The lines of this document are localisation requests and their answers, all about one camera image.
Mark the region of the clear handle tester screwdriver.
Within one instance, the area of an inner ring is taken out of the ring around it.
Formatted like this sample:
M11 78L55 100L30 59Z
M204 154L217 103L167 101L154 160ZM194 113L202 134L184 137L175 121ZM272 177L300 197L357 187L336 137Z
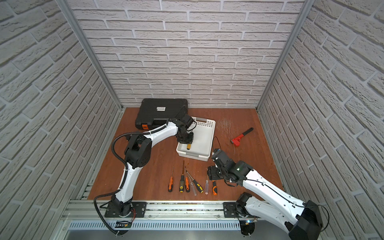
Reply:
M209 194L209 177L206 177L206 183L205 183L205 194Z

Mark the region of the orange handle screwdriver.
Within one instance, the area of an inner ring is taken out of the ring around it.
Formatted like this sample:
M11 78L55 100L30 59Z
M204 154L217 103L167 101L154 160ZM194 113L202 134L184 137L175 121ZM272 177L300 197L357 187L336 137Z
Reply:
M190 183L189 183L189 180L188 180L188 176L186 174L186 167L184 167L184 171L183 171L184 175L185 175L185 191L187 193L190 192Z

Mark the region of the clear handle small screwdriver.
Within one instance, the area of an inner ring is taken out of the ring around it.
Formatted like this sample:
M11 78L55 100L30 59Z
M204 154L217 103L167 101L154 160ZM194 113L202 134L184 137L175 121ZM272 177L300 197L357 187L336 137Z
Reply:
M194 187L194 183L192 182L192 177L190 176L189 173L187 173L187 175L188 175L188 178L189 178L189 180L190 180L190 185L191 185L191 189L192 189L192 191L193 191L193 193L194 193L194 196L197 196L197 192L196 192L196 189L195 189L195 187Z

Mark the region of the orange black screwdriver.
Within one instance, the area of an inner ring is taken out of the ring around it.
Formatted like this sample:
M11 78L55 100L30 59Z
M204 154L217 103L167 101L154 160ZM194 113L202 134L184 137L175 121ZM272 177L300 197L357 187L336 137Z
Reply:
M173 176L173 173L174 173L174 168L172 168L172 173L171 173L171 177L170 177L170 181L169 181L169 185L168 185L168 192L172 192L173 191L173 186L174 186L174 176Z
M214 196L217 196L217 195L218 195L217 183L216 183L215 180L212 180L212 182L213 182L213 188L212 188L212 190L213 190L213 195L214 195Z

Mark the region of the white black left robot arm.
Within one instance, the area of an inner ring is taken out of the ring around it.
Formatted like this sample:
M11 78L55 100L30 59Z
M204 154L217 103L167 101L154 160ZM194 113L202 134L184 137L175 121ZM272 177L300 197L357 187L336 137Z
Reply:
M194 128L191 125L196 126L196 121L191 116L184 115L180 120L168 119L165 124L153 130L122 134L112 142L111 151L124 164L124 171L119 188L109 194L110 210L120 217L126 217L133 211L134 187L140 171L151 158L152 147L172 136L177 137L181 144L191 144L194 139ZM115 144L121 138L128 140L123 158L115 150Z

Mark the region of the black yellow long screwdriver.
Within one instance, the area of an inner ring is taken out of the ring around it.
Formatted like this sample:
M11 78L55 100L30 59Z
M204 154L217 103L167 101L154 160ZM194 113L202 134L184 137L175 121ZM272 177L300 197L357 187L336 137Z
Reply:
M183 161L181 180L179 184L179 191L183 193L185 191L185 175L184 175L185 161Z

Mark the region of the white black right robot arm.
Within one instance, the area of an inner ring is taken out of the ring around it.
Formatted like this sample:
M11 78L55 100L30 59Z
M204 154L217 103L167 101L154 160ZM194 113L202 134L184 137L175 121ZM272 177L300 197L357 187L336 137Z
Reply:
M284 192L247 163L234 162L221 149L213 150L212 160L214 166L207 171L209 180L224 180L229 187L241 186L256 194L243 193L238 198L237 216L262 218L285 231L292 240L316 240L328 227L321 216L321 205Z

